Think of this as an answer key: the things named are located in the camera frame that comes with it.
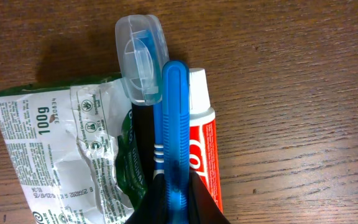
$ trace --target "toothpaste tube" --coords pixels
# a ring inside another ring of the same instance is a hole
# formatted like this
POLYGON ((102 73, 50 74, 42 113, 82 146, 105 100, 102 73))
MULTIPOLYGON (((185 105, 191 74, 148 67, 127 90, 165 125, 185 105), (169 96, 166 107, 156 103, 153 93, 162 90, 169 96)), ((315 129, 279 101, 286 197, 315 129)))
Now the toothpaste tube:
POLYGON ((215 110, 209 102, 205 70, 190 69, 190 170, 200 177, 223 212, 215 110))

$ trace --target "black object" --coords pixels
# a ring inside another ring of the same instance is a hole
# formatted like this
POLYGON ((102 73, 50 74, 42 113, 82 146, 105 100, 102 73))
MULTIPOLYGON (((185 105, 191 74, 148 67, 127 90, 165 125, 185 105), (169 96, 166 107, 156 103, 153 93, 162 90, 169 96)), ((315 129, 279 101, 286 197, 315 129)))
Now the black object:
MULTIPOLYGON (((191 173, 188 201, 189 224, 230 224, 215 204, 198 174, 191 173)), ((164 175, 157 175, 139 208, 125 224, 166 224, 164 175)))

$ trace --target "green packet edge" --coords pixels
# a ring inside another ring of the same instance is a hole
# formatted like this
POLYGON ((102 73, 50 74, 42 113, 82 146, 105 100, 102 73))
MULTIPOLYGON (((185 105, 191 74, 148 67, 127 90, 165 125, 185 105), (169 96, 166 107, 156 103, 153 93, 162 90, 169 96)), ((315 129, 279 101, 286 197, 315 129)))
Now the green packet edge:
POLYGON ((27 85, 15 86, 0 91, 0 97, 2 96, 15 96, 31 93, 43 93, 48 91, 67 90, 71 86, 75 85, 92 85, 112 82, 121 78, 120 72, 105 73, 101 76, 88 76, 75 80, 66 80, 55 83, 32 83, 27 85))

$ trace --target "brown wood grain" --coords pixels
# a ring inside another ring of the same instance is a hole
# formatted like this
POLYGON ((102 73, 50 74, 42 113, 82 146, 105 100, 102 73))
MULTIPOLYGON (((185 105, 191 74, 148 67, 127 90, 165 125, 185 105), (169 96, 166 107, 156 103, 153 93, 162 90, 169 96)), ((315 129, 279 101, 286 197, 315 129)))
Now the brown wood grain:
MULTIPOLYGON (((207 71, 231 223, 358 223, 358 1, 0 1, 0 90, 118 71, 128 14, 207 71)), ((34 222, 0 134, 4 220, 34 222)))

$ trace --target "white tube cap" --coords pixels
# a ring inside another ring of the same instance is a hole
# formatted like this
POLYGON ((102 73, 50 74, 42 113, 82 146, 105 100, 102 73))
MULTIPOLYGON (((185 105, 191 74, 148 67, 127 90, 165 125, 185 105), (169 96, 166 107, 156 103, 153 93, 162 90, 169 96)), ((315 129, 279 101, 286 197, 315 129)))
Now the white tube cap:
POLYGON ((190 114, 203 113, 211 107, 205 69, 191 68, 189 79, 190 114))

